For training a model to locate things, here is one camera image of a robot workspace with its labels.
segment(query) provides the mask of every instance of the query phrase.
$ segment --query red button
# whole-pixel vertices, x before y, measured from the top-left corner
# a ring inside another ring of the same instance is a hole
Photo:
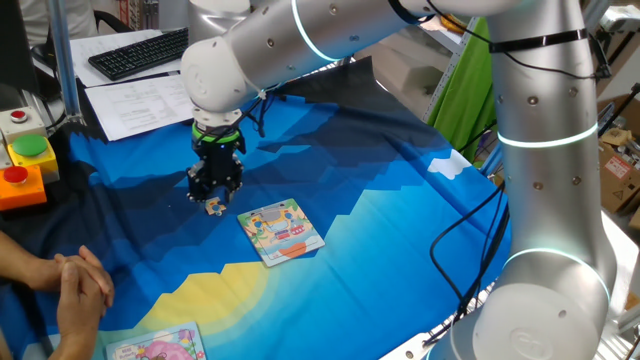
[[[22,166],[12,166],[4,171],[4,181],[9,184],[22,184],[29,177],[29,171]]]
[[[27,113],[21,110],[16,110],[11,113],[11,121],[14,123],[23,123],[27,121]]]

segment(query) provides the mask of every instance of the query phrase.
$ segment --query black keyboard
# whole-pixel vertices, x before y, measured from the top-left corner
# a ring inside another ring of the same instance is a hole
[[[189,31],[172,31],[89,58],[89,64],[109,80],[122,79],[179,59],[189,46]]]

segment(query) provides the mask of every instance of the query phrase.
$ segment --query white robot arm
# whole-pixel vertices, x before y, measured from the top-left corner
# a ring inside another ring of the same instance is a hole
[[[428,359],[591,360],[616,262],[600,215],[594,69],[579,0],[265,4],[184,55],[202,160],[188,172],[190,197],[240,187],[242,165],[221,159],[243,150],[228,131],[241,104],[380,41],[432,7],[488,16],[513,243],[485,306],[457,323]]]

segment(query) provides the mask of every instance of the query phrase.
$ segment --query blue mat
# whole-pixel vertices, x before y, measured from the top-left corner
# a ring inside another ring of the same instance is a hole
[[[86,244],[112,274],[115,305],[95,359],[109,343],[188,321],[198,322],[209,359],[374,359],[455,310],[429,246],[493,184],[407,112],[290,99],[276,101],[265,121],[265,139],[243,124],[244,187],[221,218],[185,197],[184,170],[197,158],[190,127],[178,124],[113,143],[70,132],[58,185],[66,190],[53,194],[55,205],[2,223],[41,257]],[[326,247],[267,269],[236,217],[289,198]],[[477,275],[496,206],[438,247],[462,289]],[[37,304],[56,344],[57,295],[37,294]],[[37,336],[25,319],[11,287],[0,287],[0,326],[18,358],[32,359]]]

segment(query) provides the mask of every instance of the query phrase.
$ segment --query table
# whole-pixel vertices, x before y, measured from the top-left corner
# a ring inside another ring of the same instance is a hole
[[[455,310],[429,246],[495,187],[390,95],[373,93],[362,100],[375,104],[368,111],[349,101],[277,101],[265,139],[244,123],[244,187],[220,218],[185,197],[184,170],[196,161],[189,126],[107,143],[90,119],[88,127],[67,124],[51,138],[62,181],[48,189],[49,204],[5,216],[0,227],[41,257],[86,244],[101,259],[116,298],[94,359],[106,344],[189,321],[209,359],[379,358]],[[83,111],[91,117],[86,104]],[[236,216],[288,198],[327,245],[268,269]],[[459,286],[477,274],[496,205],[438,248]],[[485,283],[509,245],[507,238]],[[41,331],[56,344],[57,295],[37,294],[36,303]],[[25,319],[13,288],[2,285],[7,341],[17,358],[38,359],[37,329]]]

